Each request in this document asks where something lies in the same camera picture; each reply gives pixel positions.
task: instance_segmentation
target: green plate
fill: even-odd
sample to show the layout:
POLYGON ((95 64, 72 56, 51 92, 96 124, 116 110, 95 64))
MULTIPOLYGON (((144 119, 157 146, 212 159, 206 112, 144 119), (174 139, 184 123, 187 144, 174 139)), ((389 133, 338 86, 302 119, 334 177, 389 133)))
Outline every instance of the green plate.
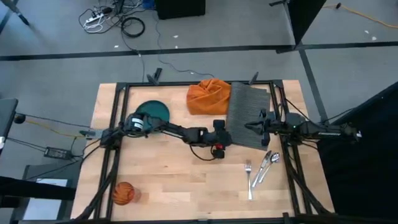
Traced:
MULTIPOLYGON (((170 111, 167 106, 157 100, 147 101, 137 108, 137 112, 145 112, 150 114, 153 117, 158 117, 164 121, 170 121, 170 111)), ((147 131, 151 128, 148 124, 147 119, 144 119, 144 130, 147 131)))

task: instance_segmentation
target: silverware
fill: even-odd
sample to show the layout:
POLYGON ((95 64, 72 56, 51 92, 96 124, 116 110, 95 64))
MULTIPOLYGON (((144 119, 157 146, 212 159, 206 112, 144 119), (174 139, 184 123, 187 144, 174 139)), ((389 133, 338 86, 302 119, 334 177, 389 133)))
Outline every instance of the silverware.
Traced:
POLYGON ((280 159, 280 154, 279 152, 275 152, 272 156, 271 156, 271 163, 268 165, 267 169, 264 171, 264 173, 262 173, 260 179, 259 179, 259 183, 261 184, 262 181, 264 180, 264 177, 266 176, 267 172, 269 171, 269 168, 271 168, 271 165, 275 162, 279 162, 280 159))
POLYGON ((259 178, 260 178, 260 174, 261 174, 262 170, 265 168, 265 166, 267 165, 267 162, 268 162, 269 158, 271 157, 271 153, 272 153, 272 151, 267 152, 267 154, 266 154, 266 155, 264 156, 264 158, 262 159, 260 169, 259 169, 259 171, 257 172, 256 177, 254 178, 251 187, 255 187, 255 186, 256 186, 257 181, 258 181, 259 178))
POLYGON ((246 159, 246 164, 244 165, 244 170, 248 174, 248 187, 249 187, 249 195, 248 199, 253 200, 253 194, 251 192, 251 184, 250 184, 250 172, 251 172, 251 161, 249 159, 246 159))

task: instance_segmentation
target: black metal frame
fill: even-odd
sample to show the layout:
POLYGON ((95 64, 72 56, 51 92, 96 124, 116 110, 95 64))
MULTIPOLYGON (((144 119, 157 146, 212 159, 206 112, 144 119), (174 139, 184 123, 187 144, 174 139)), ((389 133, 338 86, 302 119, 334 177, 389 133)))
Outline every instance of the black metal frame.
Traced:
MULTIPOLYGON (((243 82, 243 81, 229 81, 227 83, 231 83, 231 82, 241 82, 243 84, 249 83, 249 82, 243 82)), ((163 83, 160 83, 159 86, 187 86, 187 85, 195 85, 195 84, 198 84, 198 82, 163 82, 163 83)), ((279 92, 280 92, 280 102, 281 102, 281 105, 283 108, 283 112, 285 114, 289 112, 289 107, 287 105, 287 102, 285 101, 285 92, 284 92, 282 80, 255 81, 254 84, 270 86, 272 103, 274 106, 275 116, 277 119, 281 119, 282 115, 279 111, 279 104, 277 101, 277 92, 275 90, 276 88, 278 88, 279 92)), ((154 85, 151 83, 117 83, 116 89, 115 89, 114 101, 113 101, 113 108, 112 108, 112 113, 111 113, 111 120, 109 123, 110 129, 115 128, 115 125, 116 125, 116 114, 119 109, 118 103, 120 100, 121 92, 124 91, 124 98, 123 98, 123 105, 121 108, 120 122, 124 122, 124 120, 126 119, 127 104, 129 101, 129 91, 132 87, 142 87, 142 86, 154 86, 154 85)), ((108 170, 108 163, 109 163, 109 156, 110 156, 111 150, 115 150, 113 162, 114 162, 114 164, 116 163, 116 173, 117 173, 117 169, 119 166, 119 159, 120 159, 121 141, 122 141, 122 137, 120 137, 120 139, 118 139, 118 143, 119 143, 118 147, 113 148, 113 149, 107 147, 105 149, 102 170, 101 170, 101 176, 99 179, 99 186, 101 186, 104 183, 104 180, 106 178, 106 173, 108 170)), ((283 152, 283 157, 284 157, 284 161, 285 161, 285 168, 287 171, 287 180, 288 180, 288 184, 289 184, 289 190, 290 190, 290 196, 292 199, 294 215, 295 216, 311 215, 312 208, 311 208, 310 202, 313 203, 313 206, 315 208, 317 208, 319 206, 321 208, 323 208, 323 207, 316 200, 316 198, 312 195, 312 193, 309 191, 309 189, 305 186, 304 174, 303 174, 301 160, 300 160, 300 156, 299 156, 297 147, 293 147, 293 157, 294 157, 294 160, 296 163, 296 170, 297 170, 296 171, 290 161, 289 148, 288 148, 289 145, 287 144, 286 139, 282 136, 280 136, 280 143, 282 146, 282 152, 283 152), (297 192, 295 189, 295 181, 298 184, 298 186, 300 186, 300 188, 302 189, 303 202, 305 205, 306 214, 302 214, 300 212, 299 200, 297 198, 297 192)), ((110 188, 109 188, 109 192, 112 192, 114 190, 115 185, 116 185, 116 178, 114 178, 112 180, 110 188)), ((101 205, 102 205, 102 198, 100 199, 99 203, 96 204, 94 219, 100 218, 101 205)), ((107 220, 111 219, 112 209, 113 209, 112 198, 108 197, 105 219, 107 219, 107 220)), ((323 208, 323 210, 320 210, 320 212, 318 212, 318 213, 330 214, 324 208, 323 208)), ((245 218, 245 219, 234 219, 234 220, 228 220, 228 219, 211 220, 212 223, 294 223, 295 221, 298 221, 297 218, 289 218, 289 215, 287 213, 284 213, 283 217, 281 217, 281 218, 245 218)), ((167 221, 166 220, 165 221, 156 220, 156 221, 139 221, 139 222, 123 221, 123 222, 111 222, 111 223, 192 223, 192 222, 200 223, 200 222, 202 222, 202 220, 167 220, 167 221)))

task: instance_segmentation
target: yellow cable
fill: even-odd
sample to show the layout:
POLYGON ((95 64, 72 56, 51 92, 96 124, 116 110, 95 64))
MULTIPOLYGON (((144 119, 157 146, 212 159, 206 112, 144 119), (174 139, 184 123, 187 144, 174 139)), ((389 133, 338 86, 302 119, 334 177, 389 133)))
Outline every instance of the yellow cable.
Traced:
POLYGON ((42 128, 48 129, 48 130, 50 130, 50 131, 52 131, 52 132, 54 132, 54 133, 60 134, 60 135, 62 135, 62 136, 73 137, 73 138, 84 138, 84 136, 75 136, 75 135, 72 135, 72 134, 60 133, 60 132, 57 131, 57 130, 54 130, 54 129, 52 129, 52 128, 50 128, 50 127, 44 125, 44 124, 40 124, 40 123, 37 123, 37 122, 35 122, 35 121, 25 121, 25 122, 26 122, 26 123, 29 123, 29 124, 38 125, 38 126, 40 126, 40 127, 42 127, 42 128))
MULTIPOLYGON (((329 5, 329 6, 323 6, 324 8, 335 8, 336 9, 336 4, 335 5, 329 5)), ((344 5, 341 5, 340 7, 342 7, 343 9, 345 9, 345 10, 347 10, 347 11, 349 11, 349 12, 352 12, 352 13, 354 13, 354 14, 357 14, 357 15, 359 15, 359 16, 363 16, 363 17, 365 17, 365 18, 367 18, 367 19, 370 19, 370 20, 372 20, 372 21, 374 21, 374 22, 378 22, 378 23, 380 23, 380 24, 382 24, 382 25, 385 25, 386 27, 390 27, 390 28, 395 28, 395 29, 398 29, 398 26, 393 26, 393 25, 389 25, 389 24, 386 24, 385 22, 383 22, 383 21, 380 21, 380 20, 377 20, 377 19, 375 19, 375 18, 372 18, 372 17, 370 17, 370 16, 367 16, 367 15, 365 15, 365 14, 363 14, 363 13, 360 13, 360 12, 358 12, 358 11, 355 11, 355 10, 353 10, 353 9, 350 9, 350 8, 348 8, 348 7, 345 7, 344 5)))

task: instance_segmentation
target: tripod leg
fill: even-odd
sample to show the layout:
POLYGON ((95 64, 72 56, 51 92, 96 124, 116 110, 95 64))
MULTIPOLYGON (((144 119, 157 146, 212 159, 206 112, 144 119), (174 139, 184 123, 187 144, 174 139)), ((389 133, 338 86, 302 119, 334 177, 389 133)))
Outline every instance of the tripod leg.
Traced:
POLYGON ((285 2, 286 2, 286 0, 276 1, 276 2, 269 3, 269 6, 272 7, 272 6, 276 6, 279 4, 285 4, 285 2))
POLYGON ((6 5, 12 12, 15 12, 18 17, 24 22, 24 24, 29 26, 29 22, 27 21, 27 19, 22 15, 17 6, 11 0, 1 0, 1 2, 6 5))

